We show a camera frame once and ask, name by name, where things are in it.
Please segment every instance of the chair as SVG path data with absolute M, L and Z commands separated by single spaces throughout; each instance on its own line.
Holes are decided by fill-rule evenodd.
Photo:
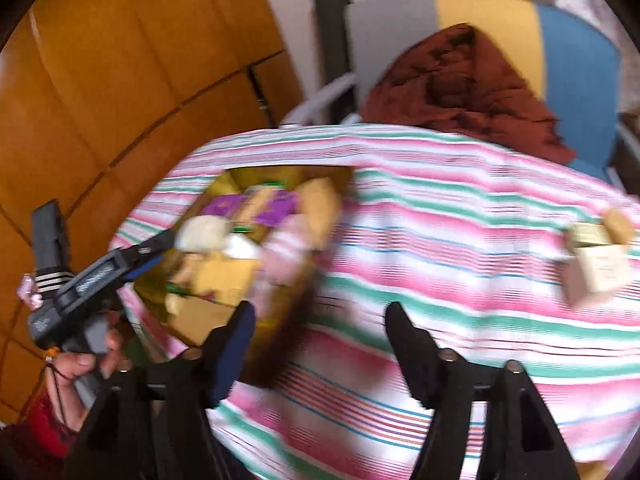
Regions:
M 640 162 L 640 143 L 618 123 L 620 55 L 584 20 L 525 0 L 316 0 L 329 84 L 282 121 L 310 124 L 329 108 L 332 123 L 354 113 L 406 49 L 456 23 L 489 34 L 534 93 L 560 118 L 558 133 L 578 157 L 570 164 L 624 190 L 607 167 L 617 134 Z

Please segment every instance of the red sleeve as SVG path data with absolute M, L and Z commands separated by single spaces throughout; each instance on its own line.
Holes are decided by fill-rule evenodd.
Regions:
M 46 392 L 34 402 L 24 422 L 1 433 L 21 467 L 30 472 L 30 478 L 62 477 L 63 459 L 76 433 L 56 419 Z

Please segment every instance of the table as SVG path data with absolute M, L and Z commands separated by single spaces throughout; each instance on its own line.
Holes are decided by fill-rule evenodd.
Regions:
M 258 476 L 408 478 L 431 413 L 408 395 L 383 327 L 401 301 L 441 347 L 467 359 L 522 361 L 578 461 L 616 460 L 640 422 L 640 287 L 571 312 L 557 261 L 561 230 L 608 207 L 640 206 L 599 180 L 457 134 L 404 126 L 263 130 L 214 140 L 132 211 L 112 246 L 171 226 L 226 168 L 354 168 L 354 199 L 324 267 L 304 343 L 274 390 L 236 383 L 209 412 L 214 432 Z M 640 248 L 630 248 L 633 271 Z M 130 320 L 155 354 L 169 337 L 128 286 Z M 462 478 L 478 467 L 474 406 Z

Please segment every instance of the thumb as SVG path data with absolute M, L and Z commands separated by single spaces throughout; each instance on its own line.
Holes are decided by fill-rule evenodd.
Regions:
M 64 352 L 56 357 L 54 366 L 62 375 L 58 375 L 60 385 L 70 384 L 76 378 L 89 373 L 94 368 L 95 356 L 91 354 Z

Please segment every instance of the brown cloth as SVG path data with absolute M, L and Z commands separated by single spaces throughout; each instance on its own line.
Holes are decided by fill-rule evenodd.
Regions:
M 489 37 L 468 23 L 402 54 L 369 92 L 363 122 L 421 126 L 569 164 L 558 118 L 527 88 Z

